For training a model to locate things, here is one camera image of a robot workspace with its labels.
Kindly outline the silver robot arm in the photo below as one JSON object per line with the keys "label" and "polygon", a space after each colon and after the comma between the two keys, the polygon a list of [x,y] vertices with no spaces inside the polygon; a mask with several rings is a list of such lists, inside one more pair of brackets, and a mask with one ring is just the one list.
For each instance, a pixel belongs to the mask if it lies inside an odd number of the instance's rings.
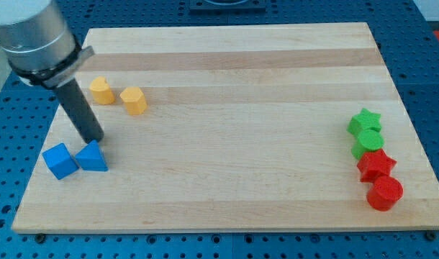
{"label": "silver robot arm", "polygon": [[81,47],[54,0],[0,0],[0,48],[25,83],[47,89],[72,81],[94,55]]}

